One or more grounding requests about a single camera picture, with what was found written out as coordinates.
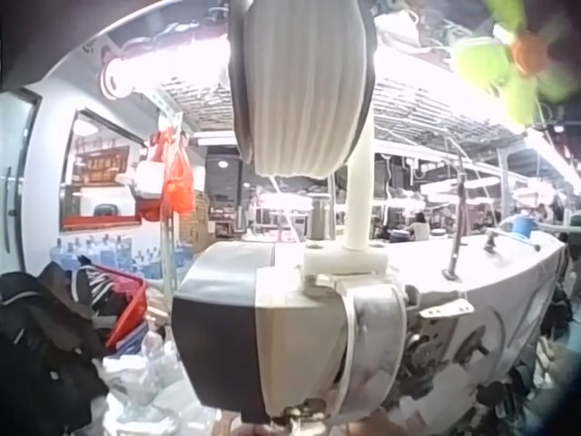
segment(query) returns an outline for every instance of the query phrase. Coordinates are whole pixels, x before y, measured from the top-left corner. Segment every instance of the pile of clothes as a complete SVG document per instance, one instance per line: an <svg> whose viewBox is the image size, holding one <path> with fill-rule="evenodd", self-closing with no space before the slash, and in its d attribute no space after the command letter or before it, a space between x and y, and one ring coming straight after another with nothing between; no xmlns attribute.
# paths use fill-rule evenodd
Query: pile of clothes
<svg viewBox="0 0 581 436"><path fill-rule="evenodd" d="M38 277L0 275L4 434L82 434L99 421L109 387L97 367L112 353L106 338L127 304L86 260L74 272L49 263Z"/></svg>

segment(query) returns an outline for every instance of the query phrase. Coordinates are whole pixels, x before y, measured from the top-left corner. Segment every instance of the green fan blade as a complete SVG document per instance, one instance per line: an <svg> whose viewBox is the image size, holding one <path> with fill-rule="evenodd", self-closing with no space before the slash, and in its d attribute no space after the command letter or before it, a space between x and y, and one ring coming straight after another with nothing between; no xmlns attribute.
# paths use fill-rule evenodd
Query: green fan blade
<svg viewBox="0 0 581 436"><path fill-rule="evenodd" d="M537 111L537 81L526 79L517 70L500 90L508 118L515 124L531 125Z"/></svg>
<svg viewBox="0 0 581 436"><path fill-rule="evenodd" d="M488 10L505 30L516 33L525 27L525 7L522 0L486 0Z"/></svg>
<svg viewBox="0 0 581 436"><path fill-rule="evenodd" d="M452 49L452 66L469 84L487 88L506 81L511 64L507 46L492 38L477 38L458 43Z"/></svg>
<svg viewBox="0 0 581 436"><path fill-rule="evenodd" d="M537 75L539 92L552 103L562 102L581 90L581 84L565 66L555 62Z"/></svg>

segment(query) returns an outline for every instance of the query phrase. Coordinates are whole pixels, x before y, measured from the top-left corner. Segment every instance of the orange fan hub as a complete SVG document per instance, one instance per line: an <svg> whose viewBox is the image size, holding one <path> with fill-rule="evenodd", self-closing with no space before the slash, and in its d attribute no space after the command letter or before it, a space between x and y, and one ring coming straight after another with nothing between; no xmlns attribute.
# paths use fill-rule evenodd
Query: orange fan hub
<svg viewBox="0 0 581 436"><path fill-rule="evenodd" d="M515 66L525 77L533 77L547 66L547 45L530 32L519 35L510 48Z"/></svg>

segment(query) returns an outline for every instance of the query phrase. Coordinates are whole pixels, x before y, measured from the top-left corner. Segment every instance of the metal cylinder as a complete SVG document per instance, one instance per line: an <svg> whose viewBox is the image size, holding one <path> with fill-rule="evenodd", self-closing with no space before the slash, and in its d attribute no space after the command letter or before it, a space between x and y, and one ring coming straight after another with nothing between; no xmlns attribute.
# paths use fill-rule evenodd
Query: metal cylinder
<svg viewBox="0 0 581 436"><path fill-rule="evenodd" d="M307 239L324 241L330 238L330 195L317 193L312 194L310 198L312 198L312 209L307 226Z"/></svg>

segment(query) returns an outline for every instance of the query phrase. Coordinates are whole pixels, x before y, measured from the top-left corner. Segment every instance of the white pole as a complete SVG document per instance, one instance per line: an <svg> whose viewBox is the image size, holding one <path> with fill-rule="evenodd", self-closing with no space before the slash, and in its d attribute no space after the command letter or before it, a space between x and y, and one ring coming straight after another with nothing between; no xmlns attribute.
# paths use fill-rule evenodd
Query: white pole
<svg viewBox="0 0 581 436"><path fill-rule="evenodd" d="M345 240L347 250L361 251L369 245L371 207L373 205L375 121L370 107L361 137L347 163L347 217Z"/></svg>

